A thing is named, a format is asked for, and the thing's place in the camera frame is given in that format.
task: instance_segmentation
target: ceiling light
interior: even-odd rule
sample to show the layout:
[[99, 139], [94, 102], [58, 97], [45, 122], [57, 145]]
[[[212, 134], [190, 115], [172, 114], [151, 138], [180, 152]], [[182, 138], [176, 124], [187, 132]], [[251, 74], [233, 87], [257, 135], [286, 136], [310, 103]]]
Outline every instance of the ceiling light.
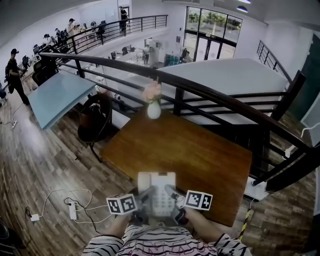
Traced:
[[238, 6], [238, 7], [237, 7], [237, 10], [239, 10], [239, 11], [241, 11], [241, 12], [244, 12], [244, 13], [247, 13], [247, 12], [248, 12], [247, 8], [244, 7], [244, 6]]
[[251, 1], [250, 0], [238, 0], [240, 2], [243, 2], [243, 3], [246, 3], [246, 4], [251, 4]]

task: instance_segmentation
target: pink flower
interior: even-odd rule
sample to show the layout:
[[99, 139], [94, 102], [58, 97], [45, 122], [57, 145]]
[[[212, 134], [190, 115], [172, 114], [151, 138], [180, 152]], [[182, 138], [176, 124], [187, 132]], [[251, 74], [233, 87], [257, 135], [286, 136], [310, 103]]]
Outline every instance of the pink flower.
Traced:
[[142, 97], [145, 102], [152, 103], [153, 101], [160, 98], [161, 85], [157, 81], [153, 81], [147, 85], [142, 93]]

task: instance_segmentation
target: striped shirt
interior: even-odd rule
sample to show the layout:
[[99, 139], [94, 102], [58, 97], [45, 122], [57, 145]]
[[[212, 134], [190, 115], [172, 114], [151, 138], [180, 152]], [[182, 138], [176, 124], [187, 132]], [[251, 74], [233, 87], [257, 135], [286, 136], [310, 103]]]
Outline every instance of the striped shirt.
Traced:
[[238, 239], [223, 234], [217, 241], [204, 243], [183, 227], [130, 225], [122, 239], [101, 235], [91, 239], [82, 256], [251, 256]]

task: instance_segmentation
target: black cap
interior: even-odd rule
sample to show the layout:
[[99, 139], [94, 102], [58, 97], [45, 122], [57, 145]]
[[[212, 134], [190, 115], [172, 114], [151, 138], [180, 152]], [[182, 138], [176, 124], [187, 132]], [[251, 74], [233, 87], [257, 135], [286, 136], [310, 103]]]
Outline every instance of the black cap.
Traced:
[[11, 54], [18, 54], [19, 51], [17, 49], [12, 49]]

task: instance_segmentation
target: white vase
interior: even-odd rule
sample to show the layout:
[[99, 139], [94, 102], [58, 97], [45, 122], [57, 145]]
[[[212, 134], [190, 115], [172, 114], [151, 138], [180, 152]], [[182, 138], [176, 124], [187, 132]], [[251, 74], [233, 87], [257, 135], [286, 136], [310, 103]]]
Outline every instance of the white vase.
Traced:
[[160, 117], [161, 114], [161, 108], [159, 106], [159, 102], [155, 100], [151, 104], [149, 104], [147, 109], [148, 117], [151, 119], [157, 119]]

